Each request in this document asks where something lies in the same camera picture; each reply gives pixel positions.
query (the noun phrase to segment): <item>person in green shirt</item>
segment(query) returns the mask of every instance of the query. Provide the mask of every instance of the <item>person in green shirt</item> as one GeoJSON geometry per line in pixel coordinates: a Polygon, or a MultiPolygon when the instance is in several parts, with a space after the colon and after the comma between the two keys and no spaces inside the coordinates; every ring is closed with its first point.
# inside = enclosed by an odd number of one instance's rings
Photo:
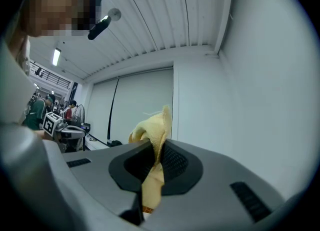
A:
{"type": "Polygon", "coordinates": [[[45,97],[45,99],[38,99],[33,103],[29,113],[26,115],[23,125],[27,126],[31,130],[40,130],[39,124],[44,121],[44,114],[46,107],[50,107],[55,102],[55,95],[51,94],[45,97]]]}

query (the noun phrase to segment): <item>dark hair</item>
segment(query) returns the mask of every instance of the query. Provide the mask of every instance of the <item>dark hair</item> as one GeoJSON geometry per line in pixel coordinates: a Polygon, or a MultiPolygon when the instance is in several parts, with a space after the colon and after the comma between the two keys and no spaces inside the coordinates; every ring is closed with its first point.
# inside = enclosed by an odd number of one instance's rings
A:
{"type": "Polygon", "coordinates": [[[102,0],[89,0],[89,6],[82,14],[73,20],[75,30],[90,30],[101,18],[101,2],[102,0]]]}
{"type": "Polygon", "coordinates": [[[48,96],[45,97],[45,99],[47,100],[48,97],[50,97],[52,99],[52,104],[54,104],[56,101],[56,96],[54,94],[49,94],[48,96]]]}

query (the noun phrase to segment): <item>sleeve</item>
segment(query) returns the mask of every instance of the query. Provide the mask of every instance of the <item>sleeve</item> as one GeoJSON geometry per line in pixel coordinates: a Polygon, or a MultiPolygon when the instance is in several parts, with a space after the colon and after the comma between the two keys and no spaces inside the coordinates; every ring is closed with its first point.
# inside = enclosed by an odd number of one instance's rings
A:
{"type": "Polygon", "coordinates": [[[34,102],[33,107],[34,107],[36,118],[42,119],[42,113],[44,112],[44,109],[45,109],[45,102],[43,100],[37,100],[36,102],[34,102]]]}
{"type": "Polygon", "coordinates": [[[71,109],[68,109],[65,113],[65,119],[70,120],[72,118],[72,111],[71,109]]]}

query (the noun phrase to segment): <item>green shirt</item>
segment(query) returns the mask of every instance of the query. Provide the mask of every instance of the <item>green shirt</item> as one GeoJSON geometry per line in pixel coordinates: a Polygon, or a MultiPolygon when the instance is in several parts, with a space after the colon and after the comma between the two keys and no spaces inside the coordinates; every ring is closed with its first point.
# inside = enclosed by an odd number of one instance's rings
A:
{"type": "Polygon", "coordinates": [[[39,130],[39,124],[42,121],[45,107],[45,101],[42,99],[38,99],[36,102],[34,102],[31,106],[30,113],[25,117],[23,124],[29,127],[31,130],[39,130]]]}

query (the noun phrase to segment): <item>railing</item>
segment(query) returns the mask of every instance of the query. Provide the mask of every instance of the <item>railing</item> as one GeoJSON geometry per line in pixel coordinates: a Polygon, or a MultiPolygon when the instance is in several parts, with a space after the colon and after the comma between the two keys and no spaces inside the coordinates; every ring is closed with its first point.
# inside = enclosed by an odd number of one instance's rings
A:
{"type": "Polygon", "coordinates": [[[65,80],[45,69],[42,67],[38,66],[34,62],[30,62],[30,73],[35,74],[36,76],[39,76],[42,79],[48,80],[51,83],[54,83],[56,85],[59,85],[63,88],[68,88],[70,82],[68,80],[65,80]]]}

